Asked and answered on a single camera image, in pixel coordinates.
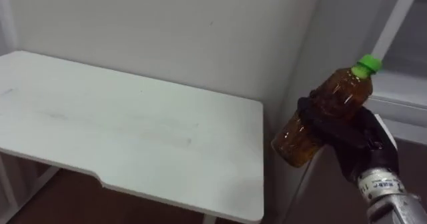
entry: white table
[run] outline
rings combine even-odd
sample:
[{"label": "white table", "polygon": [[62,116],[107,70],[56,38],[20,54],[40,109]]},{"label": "white table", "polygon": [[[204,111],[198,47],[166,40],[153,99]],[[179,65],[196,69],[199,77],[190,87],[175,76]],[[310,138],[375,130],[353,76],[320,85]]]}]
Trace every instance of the white table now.
[{"label": "white table", "polygon": [[24,51],[0,57],[1,151],[206,215],[260,222],[262,123],[257,101]]}]

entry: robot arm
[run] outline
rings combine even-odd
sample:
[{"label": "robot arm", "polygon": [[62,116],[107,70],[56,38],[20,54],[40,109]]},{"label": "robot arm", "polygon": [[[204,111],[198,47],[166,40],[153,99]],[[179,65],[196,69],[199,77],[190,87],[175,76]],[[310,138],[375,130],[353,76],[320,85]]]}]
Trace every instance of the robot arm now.
[{"label": "robot arm", "polygon": [[419,199],[399,179],[396,142],[378,115],[362,107],[344,123],[321,114],[306,97],[298,101],[298,113],[316,139],[334,148],[342,175],[369,203],[370,223],[427,223]]}]

